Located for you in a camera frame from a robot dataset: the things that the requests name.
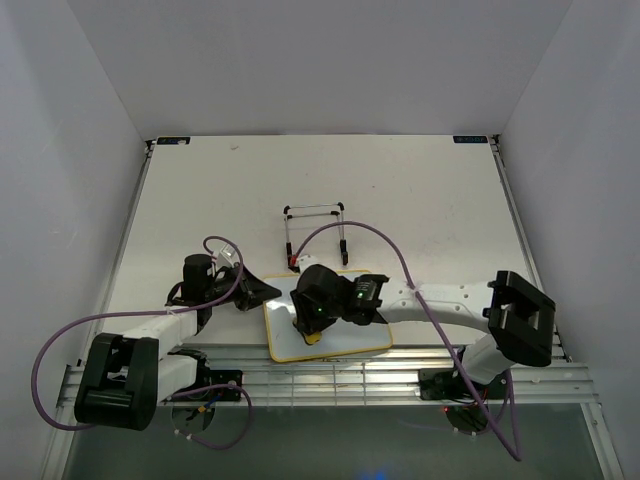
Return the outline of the yellow bone-shaped eraser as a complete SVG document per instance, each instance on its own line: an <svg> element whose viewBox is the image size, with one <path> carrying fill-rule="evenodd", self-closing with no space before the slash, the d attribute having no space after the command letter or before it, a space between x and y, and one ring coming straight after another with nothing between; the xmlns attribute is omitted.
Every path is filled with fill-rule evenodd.
<svg viewBox="0 0 640 480"><path fill-rule="evenodd" d="M322 333L314 332L312 334L303 334L302 338L306 345L312 346L317 344L322 339Z"/></svg>

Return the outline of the yellow-framed whiteboard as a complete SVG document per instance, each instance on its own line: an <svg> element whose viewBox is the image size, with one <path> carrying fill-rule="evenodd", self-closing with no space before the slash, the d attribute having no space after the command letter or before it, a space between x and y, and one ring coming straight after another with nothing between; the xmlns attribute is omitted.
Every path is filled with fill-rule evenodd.
<svg viewBox="0 0 640 480"><path fill-rule="evenodd" d="M282 296L263 305L270 357L277 363L301 362L356 353L387 350L393 345L388 324L358 326L337 320L308 345L294 327L295 310L290 291L296 287L297 274L267 276L264 281L279 289Z"/></svg>

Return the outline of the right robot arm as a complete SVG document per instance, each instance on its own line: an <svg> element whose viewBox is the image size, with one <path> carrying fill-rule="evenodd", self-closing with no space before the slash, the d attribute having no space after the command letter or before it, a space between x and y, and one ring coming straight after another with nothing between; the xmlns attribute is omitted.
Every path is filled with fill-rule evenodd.
<svg viewBox="0 0 640 480"><path fill-rule="evenodd" d="M498 375L519 364L544 368L552 360L555 302L513 271L500 270L487 283L447 285L407 282L383 274L348 278L320 264L307 267L290 297L295 328L304 339L336 321L358 326L427 322L482 332L457 351L445 390L474 397Z"/></svg>

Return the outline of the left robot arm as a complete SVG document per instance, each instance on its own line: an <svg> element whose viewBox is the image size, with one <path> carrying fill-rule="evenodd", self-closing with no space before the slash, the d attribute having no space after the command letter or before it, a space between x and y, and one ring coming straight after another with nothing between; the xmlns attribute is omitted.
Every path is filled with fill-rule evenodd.
<svg viewBox="0 0 640 480"><path fill-rule="evenodd" d="M238 263L217 267L209 255L187 256L163 314L122 334L94 338L75 400L76 420L143 430L158 403L177 393L205 405L218 397L237 399L213 387L223 377L208 367L204 354L183 344L204 329L214 307L232 303L245 312L281 294Z"/></svg>

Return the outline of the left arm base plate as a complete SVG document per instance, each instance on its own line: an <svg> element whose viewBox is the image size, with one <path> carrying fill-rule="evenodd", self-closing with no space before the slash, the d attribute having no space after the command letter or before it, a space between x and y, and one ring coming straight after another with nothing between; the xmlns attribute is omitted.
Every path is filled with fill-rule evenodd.
<svg viewBox="0 0 640 480"><path fill-rule="evenodd" d="M185 402L236 402L242 399L242 394L235 389L243 385L244 372L242 370L211 370L205 368L197 374L196 381L178 390L170 400Z"/></svg>

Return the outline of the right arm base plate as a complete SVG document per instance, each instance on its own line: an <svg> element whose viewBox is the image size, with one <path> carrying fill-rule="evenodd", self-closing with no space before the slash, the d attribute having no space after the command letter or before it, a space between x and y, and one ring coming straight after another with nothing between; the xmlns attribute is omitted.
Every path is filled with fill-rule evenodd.
<svg viewBox="0 0 640 480"><path fill-rule="evenodd" d="M453 370L419 369L417 373L421 400L448 400L456 403L471 403L475 399L462 377ZM490 383L472 381L472 386L482 400L503 399L507 390L507 377L503 372Z"/></svg>

